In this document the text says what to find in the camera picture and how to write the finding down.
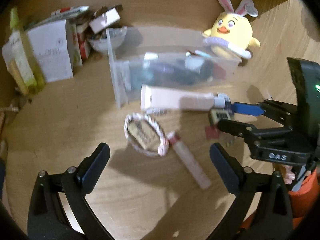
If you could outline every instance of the white paper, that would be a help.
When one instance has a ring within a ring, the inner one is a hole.
[[[67,20],[41,25],[28,31],[28,37],[47,83],[73,77],[73,39]],[[7,65],[14,59],[9,43],[2,47]]]
[[[117,22],[120,20],[120,15],[118,14],[115,8],[107,11],[106,13],[102,14],[98,18],[92,20],[90,22],[90,27],[93,30],[94,34],[102,31],[103,29],[107,28],[109,25]]]

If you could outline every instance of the plush toy eye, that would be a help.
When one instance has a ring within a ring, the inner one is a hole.
[[[234,22],[234,21],[229,21],[229,22],[228,22],[229,28],[232,28],[234,25],[235,25],[235,22]]]

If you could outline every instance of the small tag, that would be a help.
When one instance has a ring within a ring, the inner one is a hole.
[[[156,131],[144,120],[130,122],[128,131],[136,138],[144,150],[153,149],[160,144],[160,138]]]
[[[219,139],[220,131],[216,126],[206,126],[204,128],[205,136],[207,140],[210,139]]]
[[[229,111],[221,108],[212,108],[209,113],[210,124],[216,125],[221,119],[231,120]]]
[[[257,17],[258,16],[258,10],[249,4],[246,4],[244,6],[245,11],[252,17]]]

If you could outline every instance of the bottle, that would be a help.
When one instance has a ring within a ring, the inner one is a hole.
[[[211,186],[211,180],[204,173],[200,164],[196,161],[193,154],[189,151],[188,147],[184,144],[184,142],[180,139],[177,132],[173,131],[167,135],[170,145],[186,166],[186,168],[190,171],[191,175],[198,183],[201,189],[207,189]]]
[[[34,59],[28,37],[19,28],[17,7],[12,8],[10,13],[10,28],[12,34],[9,42],[12,53],[20,75],[28,88],[29,94],[34,95],[40,92],[45,86],[44,78],[39,66]]]

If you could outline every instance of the chick plush toy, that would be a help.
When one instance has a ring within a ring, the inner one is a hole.
[[[218,0],[225,12],[221,13],[211,29],[203,33],[204,43],[211,45],[216,54],[221,54],[221,47],[225,47],[241,58],[251,58],[246,50],[248,46],[260,46],[260,42],[252,37],[252,27],[244,16],[257,17],[258,11],[252,0],[242,0],[236,11],[230,0]]]

